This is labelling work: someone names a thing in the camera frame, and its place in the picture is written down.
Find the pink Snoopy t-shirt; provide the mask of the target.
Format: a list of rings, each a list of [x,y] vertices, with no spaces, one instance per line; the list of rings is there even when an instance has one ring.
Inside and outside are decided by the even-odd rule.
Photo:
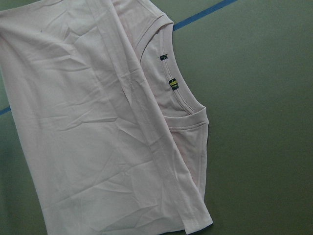
[[[0,13],[0,69],[50,235],[213,223],[208,118],[148,0],[41,0]]]

